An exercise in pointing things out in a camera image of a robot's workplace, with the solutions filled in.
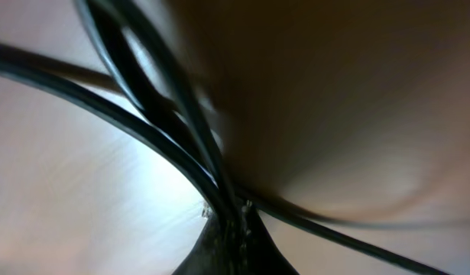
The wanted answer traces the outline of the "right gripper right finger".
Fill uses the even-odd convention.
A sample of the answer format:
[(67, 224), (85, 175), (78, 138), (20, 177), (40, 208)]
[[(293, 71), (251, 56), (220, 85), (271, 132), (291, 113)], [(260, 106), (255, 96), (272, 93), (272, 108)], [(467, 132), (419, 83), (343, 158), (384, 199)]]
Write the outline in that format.
[(254, 207), (241, 208), (241, 274), (298, 275), (278, 250)]

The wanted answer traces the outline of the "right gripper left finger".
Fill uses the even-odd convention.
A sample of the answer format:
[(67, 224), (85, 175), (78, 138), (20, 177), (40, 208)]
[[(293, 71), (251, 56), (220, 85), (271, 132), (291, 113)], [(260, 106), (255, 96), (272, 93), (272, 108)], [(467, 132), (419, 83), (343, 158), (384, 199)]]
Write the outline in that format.
[(191, 252), (173, 275), (236, 275), (238, 246), (232, 231), (222, 226), (216, 214), (210, 216)]

